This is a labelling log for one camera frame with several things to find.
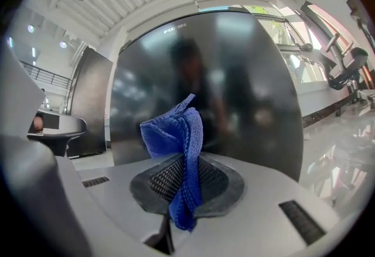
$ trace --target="black mesh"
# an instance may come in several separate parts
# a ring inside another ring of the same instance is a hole
[[[228,176],[202,158],[198,160],[200,193],[203,204],[221,195],[228,187]]]
[[[183,161],[184,158],[181,156],[177,161],[149,179],[151,190],[169,203],[173,200],[182,184],[184,172]],[[204,204],[221,195],[227,189],[229,179],[224,172],[202,158],[198,160],[198,169],[202,203]]]
[[[183,158],[179,158],[149,179],[151,190],[168,202],[172,202],[182,184],[183,169]]]

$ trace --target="fluorescent light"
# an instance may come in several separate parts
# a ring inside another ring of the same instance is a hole
[[[67,47],[66,42],[60,42],[60,47],[63,48],[63,49],[66,49],[66,47]]]
[[[34,26],[33,25],[28,26],[28,32],[34,33]]]

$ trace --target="window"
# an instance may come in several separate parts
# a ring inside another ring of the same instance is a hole
[[[321,43],[318,41],[318,39],[316,38],[315,34],[313,33],[313,31],[311,31],[311,29],[309,29],[309,34],[310,34],[310,38],[311,38],[311,42],[312,42],[312,47],[316,50],[320,50],[322,48],[322,45]]]
[[[281,52],[294,84],[325,81],[323,69],[297,52]]]
[[[291,28],[286,23],[265,19],[258,19],[258,21],[276,44],[296,44],[296,39],[289,32]]]
[[[243,5],[251,13],[259,13],[263,15],[282,16],[282,14],[273,7],[263,7],[255,5]]]
[[[334,17],[314,4],[308,5],[308,8],[319,17],[332,35],[335,35],[337,32],[340,33],[340,37],[337,40],[337,46],[341,52],[349,45],[350,41],[354,41],[354,46],[357,46],[354,37]]]
[[[303,38],[304,43],[310,43],[310,37],[308,33],[308,28],[306,27],[305,22],[303,21],[295,21],[290,22],[290,25],[301,35],[301,38]]]

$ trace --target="person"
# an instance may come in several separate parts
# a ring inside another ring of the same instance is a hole
[[[40,109],[45,109],[46,107],[47,107],[47,97],[44,98],[43,103],[40,106]],[[43,114],[41,112],[37,112],[33,118],[33,122],[31,123],[28,133],[41,133],[43,131],[43,128],[44,128]]]

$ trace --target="white pillar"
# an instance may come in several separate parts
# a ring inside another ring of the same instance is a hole
[[[118,54],[120,52],[120,48],[125,44],[127,38],[127,28],[123,26],[116,34],[111,36],[109,39],[105,40],[104,43],[100,44],[97,49],[97,52],[103,55],[105,58],[111,60],[113,62],[112,70],[110,79],[108,81],[108,89],[107,89],[107,96],[105,98],[105,139],[107,141],[110,140],[109,136],[109,118],[110,118],[110,109],[111,109],[111,93],[112,93],[112,84],[113,84],[113,77],[115,74]]]

